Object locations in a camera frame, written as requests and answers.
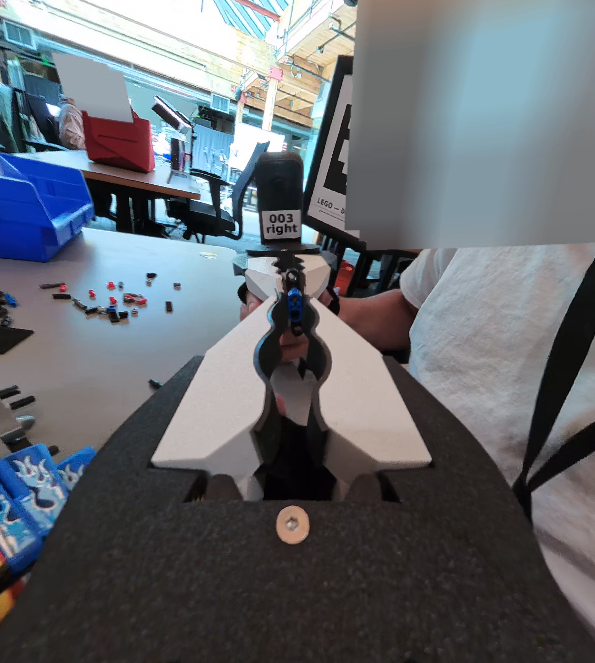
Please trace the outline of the wooden background table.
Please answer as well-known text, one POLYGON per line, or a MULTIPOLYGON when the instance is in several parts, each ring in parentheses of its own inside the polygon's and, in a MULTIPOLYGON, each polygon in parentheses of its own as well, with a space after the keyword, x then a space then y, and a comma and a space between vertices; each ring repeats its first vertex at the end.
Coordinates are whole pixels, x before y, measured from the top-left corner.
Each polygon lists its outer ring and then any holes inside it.
POLYGON ((167 163, 157 162, 154 170, 142 173, 93 162, 85 151, 17 153, 16 156, 79 170, 90 189, 95 184, 101 185, 103 191, 117 199, 118 232, 165 237, 165 230, 154 219, 155 201, 201 199, 196 179, 190 174, 173 173, 167 163))

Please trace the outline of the person's right forearm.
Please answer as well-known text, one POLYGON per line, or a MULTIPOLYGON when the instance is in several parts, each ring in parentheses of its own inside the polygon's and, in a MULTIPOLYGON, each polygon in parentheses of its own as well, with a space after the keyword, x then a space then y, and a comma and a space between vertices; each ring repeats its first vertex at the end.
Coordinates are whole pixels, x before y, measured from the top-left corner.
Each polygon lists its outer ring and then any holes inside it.
POLYGON ((367 298, 340 298, 339 318, 380 352, 408 352, 418 315, 400 290, 367 298))

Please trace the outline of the black lego beam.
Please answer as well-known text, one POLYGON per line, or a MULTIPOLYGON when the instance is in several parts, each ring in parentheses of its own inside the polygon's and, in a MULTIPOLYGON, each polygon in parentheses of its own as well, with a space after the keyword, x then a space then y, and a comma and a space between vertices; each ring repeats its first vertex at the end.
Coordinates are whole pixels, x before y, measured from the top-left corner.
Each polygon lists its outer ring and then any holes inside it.
MULTIPOLYGON (((292 288, 299 288, 300 291, 302 292, 302 281, 301 281, 301 276, 300 276, 300 271, 296 268, 291 268, 288 269, 285 273, 285 294, 286 294, 286 305, 287 305, 287 294, 289 293, 290 289, 292 288)), ((299 337, 302 335, 303 330, 302 330, 302 319, 299 320, 293 320, 290 318, 288 311, 287 311, 287 317, 290 322, 291 330, 294 336, 299 337)))

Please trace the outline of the blue plastic bin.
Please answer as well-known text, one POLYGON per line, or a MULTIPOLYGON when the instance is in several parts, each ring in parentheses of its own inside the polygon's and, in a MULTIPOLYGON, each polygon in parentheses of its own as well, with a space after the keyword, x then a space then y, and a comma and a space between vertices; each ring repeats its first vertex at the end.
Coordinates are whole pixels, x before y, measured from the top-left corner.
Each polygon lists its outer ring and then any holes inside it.
POLYGON ((0 259, 47 262, 93 219, 79 170, 0 153, 0 259))

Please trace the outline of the person's right hand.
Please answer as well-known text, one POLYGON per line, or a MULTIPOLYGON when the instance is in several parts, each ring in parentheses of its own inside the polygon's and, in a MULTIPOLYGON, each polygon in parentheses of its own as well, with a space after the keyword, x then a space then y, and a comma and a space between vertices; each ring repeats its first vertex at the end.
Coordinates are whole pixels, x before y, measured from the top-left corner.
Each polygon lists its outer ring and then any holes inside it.
MULTIPOLYGON (((242 302, 240 320, 243 321, 243 319, 260 306, 262 301, 249 291, 245 282, 238 288, 237 294, 242 302)), ((327 286, 319 296, 319 302, 325 305, 330 311, 333 311, 335 315, 338 315, 341 308, 339 289, 334 288, 333 286, 327 286)), ((282 349, 285 351, 285 361, 292 361, 300 358, 308 348, 308 341, 304 337, 298 338, 291 334, 289 334, 289 336, 290 337, 287 340, 282 340, 282 349)), ((282 395, 277 392, 276 403, 280 415, 287 417, 285 401, 282 395)))

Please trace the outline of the black office chair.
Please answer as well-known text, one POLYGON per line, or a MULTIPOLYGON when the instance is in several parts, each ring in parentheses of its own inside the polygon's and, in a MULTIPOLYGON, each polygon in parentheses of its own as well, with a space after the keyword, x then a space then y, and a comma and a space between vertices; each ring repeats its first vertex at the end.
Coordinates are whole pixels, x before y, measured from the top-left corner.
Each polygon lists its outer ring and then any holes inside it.
POLYGON ((225 237, 238 241, 243 235, 242 222, 221 207, 221 189, 230 187, 223 178, 199 169, 191 169, 190 174, 204 179, 209 184, 211 203, 193 199, 170 198, 166 201, 168 217, 181 221, 185 225, 183 238, 201 235, 202 243, 206 236, 225 237))

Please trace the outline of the scattered small lego pieces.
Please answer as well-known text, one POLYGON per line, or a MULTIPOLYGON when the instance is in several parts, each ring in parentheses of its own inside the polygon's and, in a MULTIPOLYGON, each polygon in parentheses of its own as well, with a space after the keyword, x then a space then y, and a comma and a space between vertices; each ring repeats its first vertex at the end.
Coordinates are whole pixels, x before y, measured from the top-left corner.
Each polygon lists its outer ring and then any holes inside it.
MULTIPOLYGON (((107 281, 102 297, 93 288, 84 296, 74 295, 68 283, 64 281, 42 283, 38 290, 48 293, 53 301, 69 302, 73 308, 87 318, 103 317, 112 324, 128 321, 139 316, 148 306, 149 298, 143 292, 134 292, 126 288, 123 281, 107 281)), ((0 289, 0 327, 12 326, 11 311, 20 307, 20 300, 14 294, 0 289)))

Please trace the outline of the black monitor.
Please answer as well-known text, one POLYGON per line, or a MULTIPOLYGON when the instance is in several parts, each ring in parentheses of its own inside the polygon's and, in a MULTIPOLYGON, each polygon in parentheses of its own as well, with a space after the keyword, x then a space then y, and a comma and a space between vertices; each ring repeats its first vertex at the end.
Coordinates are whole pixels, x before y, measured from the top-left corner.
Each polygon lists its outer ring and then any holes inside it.
POLYGON ((169 161, 173 172, 188 173, 192 169, 194 126, 188 118, 165 99, 156 95, 153 112, 164 122, 157 136, 156 152, 169 161))

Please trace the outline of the black framed marker sign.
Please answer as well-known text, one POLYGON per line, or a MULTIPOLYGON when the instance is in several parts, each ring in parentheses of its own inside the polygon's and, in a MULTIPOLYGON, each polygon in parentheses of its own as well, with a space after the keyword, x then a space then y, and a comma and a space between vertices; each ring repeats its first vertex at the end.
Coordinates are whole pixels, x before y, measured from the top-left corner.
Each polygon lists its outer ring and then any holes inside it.
POLYGON ((305 181, 303 221, 344 249, 366 249, 359 231, 346 228, 346 192, 352 113, 352 56, 339 56, 323 106, 305 181))

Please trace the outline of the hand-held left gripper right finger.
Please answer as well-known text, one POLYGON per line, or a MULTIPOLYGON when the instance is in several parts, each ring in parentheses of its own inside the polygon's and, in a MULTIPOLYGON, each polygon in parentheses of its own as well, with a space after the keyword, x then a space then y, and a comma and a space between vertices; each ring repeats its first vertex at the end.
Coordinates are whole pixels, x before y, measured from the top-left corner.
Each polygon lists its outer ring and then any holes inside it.
POLYGON ((317 299, 305 307, 305 321, 315 377, 311 453, 334 476, 334 499, 360 476, 429 466, 431 454, 381 352, 317 299))

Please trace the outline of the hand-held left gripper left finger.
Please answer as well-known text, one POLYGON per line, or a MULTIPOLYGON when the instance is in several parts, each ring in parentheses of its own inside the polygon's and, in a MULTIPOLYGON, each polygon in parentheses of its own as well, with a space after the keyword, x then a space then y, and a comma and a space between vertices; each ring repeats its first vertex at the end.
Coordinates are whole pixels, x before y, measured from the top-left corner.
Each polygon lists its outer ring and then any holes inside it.
POLYGON ((265 300, 205 354, 152 456, 154 468, 227 475, 245 501, 262 499, 256 472, 277 454, 282 418, 254 356, 276 302, 265 300))

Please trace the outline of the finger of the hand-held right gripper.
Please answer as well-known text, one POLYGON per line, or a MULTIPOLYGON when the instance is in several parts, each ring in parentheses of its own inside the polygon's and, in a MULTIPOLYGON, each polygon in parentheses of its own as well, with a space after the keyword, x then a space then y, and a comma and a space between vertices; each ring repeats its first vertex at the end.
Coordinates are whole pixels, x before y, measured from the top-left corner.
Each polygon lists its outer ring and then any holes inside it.
POLYGON ((282 274, 275 265, 277 257, 249 257, 246 286, 261 302, 274 301, 284 293, 282 274))
POLYGON ((323 257, 302 257, 303 294, 318 299, 330 279, 330 266, 323 257))

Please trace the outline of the red box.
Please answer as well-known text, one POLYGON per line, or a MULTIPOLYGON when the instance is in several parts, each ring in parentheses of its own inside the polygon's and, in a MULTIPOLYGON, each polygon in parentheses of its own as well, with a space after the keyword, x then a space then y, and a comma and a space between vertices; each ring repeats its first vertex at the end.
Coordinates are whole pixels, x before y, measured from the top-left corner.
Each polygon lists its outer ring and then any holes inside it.
POLYGON ((132 112, 131 123, 81 116, 84 124, 86 152, 95 163, 134 172, 154 170, 153 130, 149 120, 132 112))

